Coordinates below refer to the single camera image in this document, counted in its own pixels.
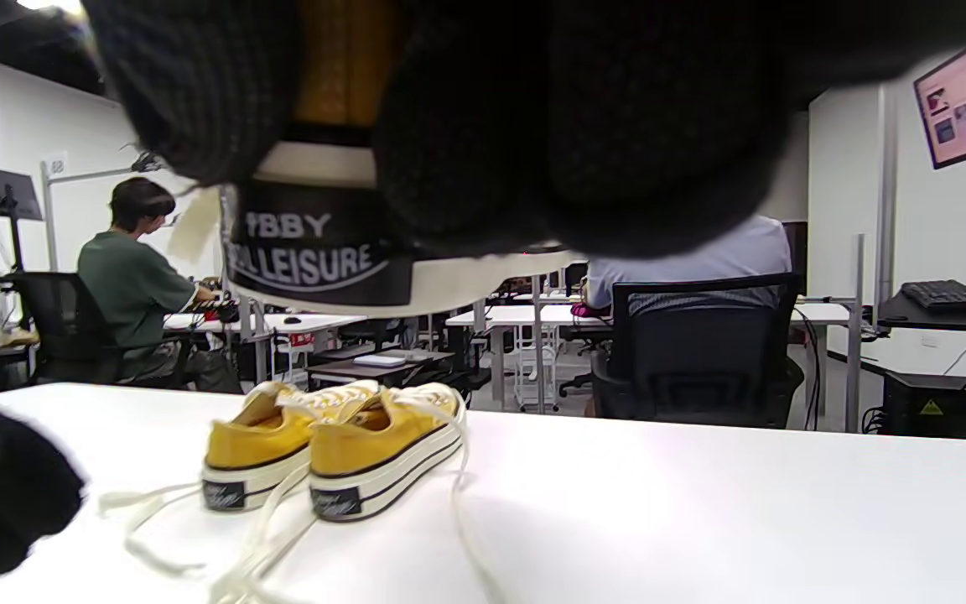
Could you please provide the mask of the person's right hand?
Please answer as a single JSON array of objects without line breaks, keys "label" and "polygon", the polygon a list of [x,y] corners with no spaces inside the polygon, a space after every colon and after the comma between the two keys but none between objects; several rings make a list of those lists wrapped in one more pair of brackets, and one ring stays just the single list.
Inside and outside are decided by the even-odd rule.
[{"label": "person's right hand", "polygon": [[142,146],[200,187],[371,189],[434,255],[688,251],[815,91],[966,46],[966,1],[85,1]]}]

